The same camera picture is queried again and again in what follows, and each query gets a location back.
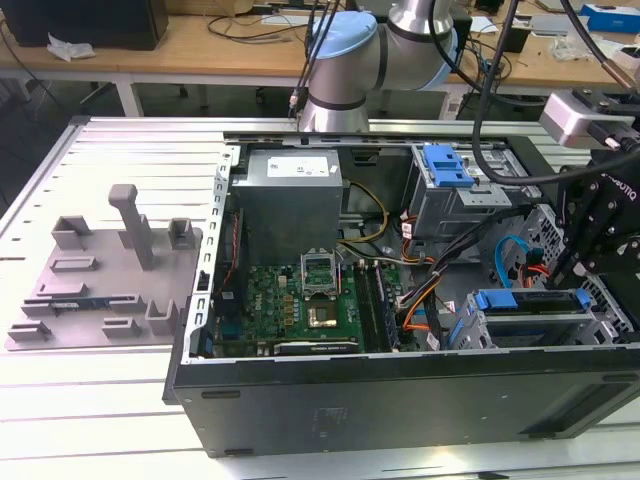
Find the dark floor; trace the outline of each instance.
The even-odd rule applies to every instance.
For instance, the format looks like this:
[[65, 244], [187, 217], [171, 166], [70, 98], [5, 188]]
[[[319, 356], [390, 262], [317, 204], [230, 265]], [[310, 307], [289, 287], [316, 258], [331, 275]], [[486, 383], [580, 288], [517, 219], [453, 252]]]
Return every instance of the dark floor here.
[[[181, 98], [173, 85], [138, 86], [146, 116], [156, 117], [285, 117], [291, 90], [264, 89], [265, 101], [258, 104], [252, 87], [208, 87], [209, 109], [198, 104], [195, 86], [187, 86], [188, 98]], [[79, 114], [79, 102], [90, 93], [83, 82], [54, 82], [50, 90], [64, 104], [58, 107], [41, 87], [35, 85], [31, 101], [26, 104], [8, 102], [0, 107], [0, 216], [18, 195], [31, 174], [64, 130], [71, 114]], [[443, 94], [437, 92], [394, 92], [387, 118], [436, 119]], [[462, 119], [473, 118], [477, 98], [469, 102]], [[380, 96], [373, 93], [367, 100], [370, 118], [380, 117]], [[94, 116], [122, 116], [122, 107], [114, 89], [93, 101], [88, 107]], [[540, 110], [516, 112], [505, 106], [494, 106], [491, 120], [537, 120]]]

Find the green circuit board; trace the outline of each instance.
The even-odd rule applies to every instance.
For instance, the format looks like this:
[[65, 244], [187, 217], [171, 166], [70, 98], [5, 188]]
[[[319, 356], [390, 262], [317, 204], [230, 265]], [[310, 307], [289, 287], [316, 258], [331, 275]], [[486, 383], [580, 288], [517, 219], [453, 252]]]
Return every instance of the green circuit board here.
[[[354, 268], [343, 265], [340, 269], [337, 295], [318, 293], [305, 297], [299, 265], [251, 267], [237, 339], [223, 342], [227, 355], [249, 355], [261, 343], [321, 340], [355, 342], [364, 352]], [[306, 283], [332, 283], [330, 269], [325, 270], [321, 264], [308, 268]], [[385, 266], [381, 272], [389, 296], [399, 295], [401, 284], [395, 266]]]
[[[360, 343], [362, 332], [358, 305], [353, 288], [353, 267], [342, 272], [342, 293], [328, 297], [317, 294], [309, 299], [302, 295], [299, 267], [289, 267], [286, 286], [281, 287], [278, 277], [287, 276], [282, 267], [253, 267], [249, 275], [247, 315], [243, 320], [242, 337], [245, 340], [321, 340], [340, 339]], [[309, 283], [321, 284], [331, 275], [308, 277]], [[332, 327], [309, 327], [309, 308], [314, 304], [333, 304], [337, 314]]]

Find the blue box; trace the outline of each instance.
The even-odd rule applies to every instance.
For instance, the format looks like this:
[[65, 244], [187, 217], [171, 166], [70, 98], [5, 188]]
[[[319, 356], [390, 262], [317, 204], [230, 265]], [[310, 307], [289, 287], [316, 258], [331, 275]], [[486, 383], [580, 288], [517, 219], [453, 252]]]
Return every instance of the blue box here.
[[424, 164], [433, 173], [436, 187], [471, 187], [475, 183], [451, 145], [425, 145]]
[[634, 7], [605, 7], [589, 4], [582, 7], [580, 15], [589, 17], [589, 30], [600, 32], [640, 32], [640, 10]]

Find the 3d-printed holder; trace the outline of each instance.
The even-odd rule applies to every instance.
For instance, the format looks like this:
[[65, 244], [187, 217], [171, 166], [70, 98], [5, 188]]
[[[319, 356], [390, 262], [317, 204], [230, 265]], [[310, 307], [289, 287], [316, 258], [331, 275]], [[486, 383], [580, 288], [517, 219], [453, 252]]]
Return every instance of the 3d-printed holder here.
[[57, 246], [24, 300], [7, 350], [169, 344], [191, 293], [202, 232], [189, 219], [151, 229], [135, 185], [114, 185], [109, 203], [126, 230], [95, 230], [60, 217]]

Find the motherboard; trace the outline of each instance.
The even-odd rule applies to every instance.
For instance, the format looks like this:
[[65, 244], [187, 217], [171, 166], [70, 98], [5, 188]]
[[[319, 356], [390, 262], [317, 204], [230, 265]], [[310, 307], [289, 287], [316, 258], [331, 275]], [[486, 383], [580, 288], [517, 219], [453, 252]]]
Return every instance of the motherboard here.
[[299, 265], [252, 266], [246, 292], [239, 319], [218, 322], [215, 344], [226, 357], [302, 355], [319, 346], [364, 353], [397, 344], [402, 285], [395, 265], [303, 258]]

